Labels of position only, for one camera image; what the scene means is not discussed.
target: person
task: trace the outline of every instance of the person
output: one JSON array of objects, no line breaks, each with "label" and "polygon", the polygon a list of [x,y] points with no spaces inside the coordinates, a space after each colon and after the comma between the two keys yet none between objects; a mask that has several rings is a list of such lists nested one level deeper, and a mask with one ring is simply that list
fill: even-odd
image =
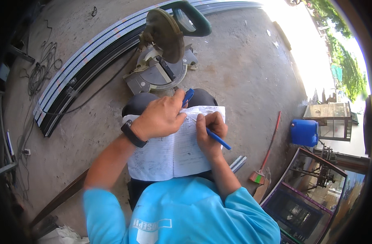
[{"label": "person", "polygon": [[[141,141],[165,137],[178,131],[186,118],[179,113],[184,96],[182,89],[162,98],[140,93],[122,115],[140,115],[130,130]],[[217,102],[207,91],[195,89],[185,107],[196,105]],[[240,185],[206,127],[223,139],[228,128],[218,112],[197,117],[198,146],[211,171],[162,182],[131,179],[129,227],[110,190],[136,146],[125,134],[118,136],[93,162],[85,180],[83,207],[90,243],[279,243],[277,223]]]}]

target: broom handle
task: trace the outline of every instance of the broom handle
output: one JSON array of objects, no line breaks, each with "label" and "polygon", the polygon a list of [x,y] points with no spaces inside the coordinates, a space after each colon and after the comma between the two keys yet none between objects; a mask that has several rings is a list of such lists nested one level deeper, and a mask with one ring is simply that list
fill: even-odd
[{"label": "broom handle", "polygon": [[272,135],[272,139],[271,139],[271,143],[270,143],[270,146],[269,146],[269,150],[267,151],[266,157],[265,157],[264,160],[263,160],[263,164],[261,165],[261,168],[260,168],[259,172],[262,172],[262,171],[263,171],[264,166],[265,166],[265,164],[266,164],[266,162],[267,162],[267,158],[268,158],[269,155],[270,155],[270,150],[271,150],[272,142],[274,141],[275,134],[277,133],[278,125],[280,124],[280,119],[281,119],[281,111],[278,113],[278,120],[277,120],[277,124],[276,124],[276,126],[275,126],[274,134]]}]

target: miter saw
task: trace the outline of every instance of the miter saw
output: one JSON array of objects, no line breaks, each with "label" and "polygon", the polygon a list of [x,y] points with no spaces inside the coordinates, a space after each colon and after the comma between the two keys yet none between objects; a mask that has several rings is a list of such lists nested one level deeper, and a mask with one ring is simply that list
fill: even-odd
[{"label": "miter saw", "polygon": [[191,44],[184,46],[183,36],[202,37],[211,32],[209,21],[187,1],[150,10],[145,30],[140,34],[141,54],[136,68],[124,76],[133,94],[178,85],[188,66],[193,69],[198,63]]}]

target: broom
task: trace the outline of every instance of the broom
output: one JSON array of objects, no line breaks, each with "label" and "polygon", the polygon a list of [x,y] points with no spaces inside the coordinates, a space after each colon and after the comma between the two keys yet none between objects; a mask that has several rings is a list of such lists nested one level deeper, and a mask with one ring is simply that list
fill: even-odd
[{"label": "broom", "polygon": [[277,130],[278,130],[278,125],[280,124],[280,119],[281,119],[281,111],[278,113],[278,120],[277,120],[277,124],[275,126],[275,131],[274,131],[274,134],[272,135],[269,150],[267,151],[267,154],[266,154],[266,157],[264,158],[263,164],[261,165],[261,168],[258,172],[256,172],[256,171],[252,172],[251,176],[249,177],[250,180],[252,180],[253,182],[256,182],[258,184],[261,184],[261,185],[264,185],[263,168],[266,164],[267,158],[269,157],[272,142],[274,141],[275,134],[277,133]]}]

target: saw handle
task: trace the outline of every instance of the saw handle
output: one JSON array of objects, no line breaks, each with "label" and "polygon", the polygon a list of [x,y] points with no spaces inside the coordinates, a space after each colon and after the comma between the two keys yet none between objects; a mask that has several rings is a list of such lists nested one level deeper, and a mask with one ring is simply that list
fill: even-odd
[{"label": "saw handle", "polygon": [[173,18],[178,24],[180,31],[184,36],[208,36],[212,33],[212,25],[210,22],[188,1],[179,1],[169,3],[161,7],[161,9],[172,9]]}]

